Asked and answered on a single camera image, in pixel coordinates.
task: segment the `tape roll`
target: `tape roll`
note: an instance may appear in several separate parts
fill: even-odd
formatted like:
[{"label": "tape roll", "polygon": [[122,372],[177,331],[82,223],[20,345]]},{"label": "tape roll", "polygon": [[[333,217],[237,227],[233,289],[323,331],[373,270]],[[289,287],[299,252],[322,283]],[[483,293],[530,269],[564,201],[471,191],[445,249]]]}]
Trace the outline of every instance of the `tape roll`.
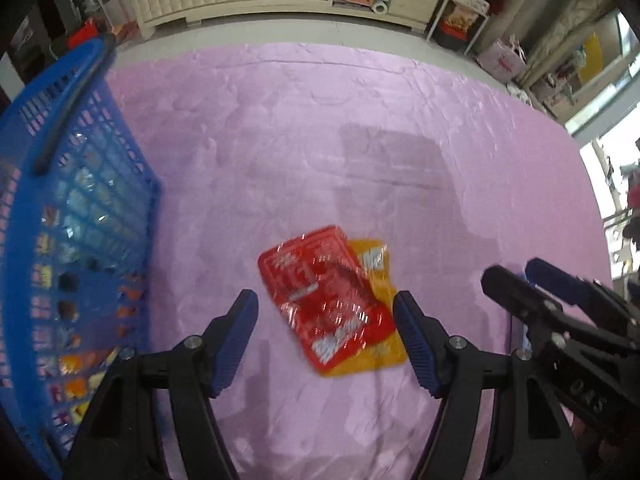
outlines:
[{"label": "tape roll", "polygon": [[376,14],[386,14],[389,11],[389,8],[386,6],[386,3],[383,2],[382,0],[376,0],[375,2],[373,2],[373,5],[371,6],[371,10],[373,10],[373,12],[375,12]]}]

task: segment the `silver bolt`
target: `silver bolt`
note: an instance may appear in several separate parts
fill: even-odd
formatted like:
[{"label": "silver bolt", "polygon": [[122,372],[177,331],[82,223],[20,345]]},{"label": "silver bolt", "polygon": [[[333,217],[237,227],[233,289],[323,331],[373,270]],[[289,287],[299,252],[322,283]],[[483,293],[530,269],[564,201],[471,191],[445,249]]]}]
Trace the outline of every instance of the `silver bolt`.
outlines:
[{"label": "silver bolt", "polygon": [[516,357],[521,361],[531,361],[531,350],[516,350]]},{"label": "silver bolt", "polygon": [[466,339],[461,335],[453,335],[449,338],[449,344],[456,350],[462,350],[466,346]]},{"label": "silver bolt", "polygon": [[187,339],[184,340],[184,345],[189,350],[196,349],[201,344],[202,344],[202,338],[199,335],[190,335]]},{"label": "silver bolt", "polygon": [[136,351],[133,348],[126,347],[120,350],[120,353],[118,355],[120,356],[120,359],[122,359],[123,361],[128,361],[135,354],[136,354]]},{"label": "silver bolt", "polygon": [[566,341],[564,340],[564,337],[562,336],[562,334],[559,334],[558,332],[551,333],[551,341],[559,349],[562,349],[566,346]]}]

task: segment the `white floor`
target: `white floor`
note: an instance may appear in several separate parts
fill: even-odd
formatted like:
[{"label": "white floor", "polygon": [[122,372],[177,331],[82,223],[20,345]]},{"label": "white floor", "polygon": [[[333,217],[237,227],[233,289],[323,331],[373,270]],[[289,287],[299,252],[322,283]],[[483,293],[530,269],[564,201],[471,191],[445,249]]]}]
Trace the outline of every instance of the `white floor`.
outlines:
[{"label": "white floor", "polygon": [[158,28],[146,42],[138,38],[121,46],[114,68],[209,46],[279,42],[333,44],[386,52],[459,72],[505,90],[504,85],[484,72],[471,57],[440,48],[404,27],[366,19],[341,17],[336,20],[335,17],[306,14],[218,18],[190,30],[184,22],[167,24]]}]

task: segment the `yellow paper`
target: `yellow paper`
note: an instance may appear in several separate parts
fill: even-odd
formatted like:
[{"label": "yellow paper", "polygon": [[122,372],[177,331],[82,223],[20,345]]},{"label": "yellow paper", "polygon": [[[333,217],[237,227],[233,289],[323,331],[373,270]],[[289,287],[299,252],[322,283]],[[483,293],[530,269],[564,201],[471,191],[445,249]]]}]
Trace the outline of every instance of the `yellow paper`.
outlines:
[{"label": "yellow paper", "polygon": [[[358,255],[362,268],[367,273],[371,288],[376,298],[391,310],[396,289],[389,277],[389,253],[382,240],[364,238],[349,240],[351,249]],[[356,355],[324,373],[325,377],[365,372],[388,366],[402,364],[406,361],[406,351],[398,334],[392,333],[382,343],[360,350]]]}]

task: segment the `blue plastic basket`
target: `blue plastic basket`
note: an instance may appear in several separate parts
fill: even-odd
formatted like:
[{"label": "blue plastic basket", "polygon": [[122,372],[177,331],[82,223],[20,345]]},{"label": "blue plastic basket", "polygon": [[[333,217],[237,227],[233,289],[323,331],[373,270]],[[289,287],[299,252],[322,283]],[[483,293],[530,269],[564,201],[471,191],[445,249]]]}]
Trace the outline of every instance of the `blue plastic basket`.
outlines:
[{"label": "blue plastic basket", "polygon": [[104,81],[113,48],[73,50],[0,119],[0,402],[52,479],[100,372],[148,339],[159,184]]}]

